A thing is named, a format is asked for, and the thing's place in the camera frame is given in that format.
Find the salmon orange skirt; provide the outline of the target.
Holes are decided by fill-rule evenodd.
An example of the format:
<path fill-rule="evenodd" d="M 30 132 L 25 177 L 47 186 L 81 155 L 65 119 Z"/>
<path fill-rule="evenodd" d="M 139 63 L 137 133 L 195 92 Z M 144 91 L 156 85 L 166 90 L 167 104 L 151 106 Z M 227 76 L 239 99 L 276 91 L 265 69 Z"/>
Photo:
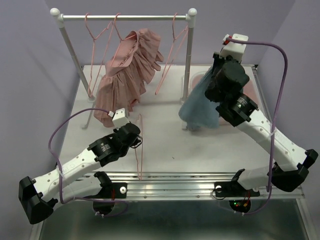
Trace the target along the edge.
<path fill-rule="evenodd" d="M 202 79 L 204 76 L 204 73 L 197 73 L 194 76 L 192 76 L 189 84 L 189 90 L 192 91 L 193 88 L 197 85 L 197 83 Z M 243 88 L 243 93 L 248 95 L 249 97 L 256 97 L 256 92 L 254 89 L 253 82 L 250 80 L 249 83 L 247 83 Z"/>

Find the blue denim skirt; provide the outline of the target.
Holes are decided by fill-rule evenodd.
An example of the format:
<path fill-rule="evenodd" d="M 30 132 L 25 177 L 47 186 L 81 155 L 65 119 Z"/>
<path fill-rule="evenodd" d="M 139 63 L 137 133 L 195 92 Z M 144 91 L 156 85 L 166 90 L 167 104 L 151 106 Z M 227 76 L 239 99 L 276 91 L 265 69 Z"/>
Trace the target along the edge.
<path fill-rule="evenodd" d="M 208 100 L 205 96 L 211 76 L 212 68 L 209 68 L 206 72 L 199 72 L 191 78 L 191 92 L 178 112 L 185 130 L 216 129 L 220 125 L 220 116 L 216 111 L 219 104 Z"/>

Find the dusty pink ruffled dress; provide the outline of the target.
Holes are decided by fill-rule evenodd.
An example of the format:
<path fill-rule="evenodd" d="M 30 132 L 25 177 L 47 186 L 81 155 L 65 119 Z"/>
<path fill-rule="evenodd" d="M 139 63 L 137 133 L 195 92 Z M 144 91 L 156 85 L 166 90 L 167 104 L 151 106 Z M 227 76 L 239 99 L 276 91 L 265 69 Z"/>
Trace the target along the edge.
<path fill-rule="evenodd" d="M 105 75 L 101 78 L 95 107 L 115 112 L 124 108 L 133 111 L 141 101 L 157 71 L 164 61 L 159 51 L 161 37 L 148 28 L 131 31 L 120 41 L 114 56 L 105 64 Z"/>

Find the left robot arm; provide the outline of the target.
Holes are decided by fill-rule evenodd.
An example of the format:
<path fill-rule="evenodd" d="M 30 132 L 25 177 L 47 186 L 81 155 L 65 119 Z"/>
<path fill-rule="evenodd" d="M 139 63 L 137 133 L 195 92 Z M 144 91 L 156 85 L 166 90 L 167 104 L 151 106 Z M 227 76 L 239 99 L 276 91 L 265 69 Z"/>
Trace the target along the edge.
<path fill-rule="evenodd" d="M 112 182 L 101 167 L 124 157 L 142 143 L 141 130 L 129 122 L 85 148 L 56 169 L 19 182 L 18 199 L 30 224 L 47 219 L 68 201 L 88 200 L 115 204 L 127 197 L 127 183 Z"/>

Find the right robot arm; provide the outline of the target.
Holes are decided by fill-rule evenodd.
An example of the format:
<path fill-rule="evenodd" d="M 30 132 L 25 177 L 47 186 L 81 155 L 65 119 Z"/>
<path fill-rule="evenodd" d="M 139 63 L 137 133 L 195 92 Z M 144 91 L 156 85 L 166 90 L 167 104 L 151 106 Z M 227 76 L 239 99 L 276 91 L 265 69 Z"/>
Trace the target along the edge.
<path fill-rule="evenodd" d="M 219 116 L 251 137 L 271 156 L 271 163 L 256 169 L 240 169 L 231 181 L 218 182 L 218 197 L 242 197 L 255 188 L 275 186 L 292 192 L 309 174 L 319 154 L 294 144 L 282 132 L 272 128 L 258 105 L 242 90 L 250 78 L 232 56 L 213 54 L 213 66 L 205 97 L 217 103 Z"/>

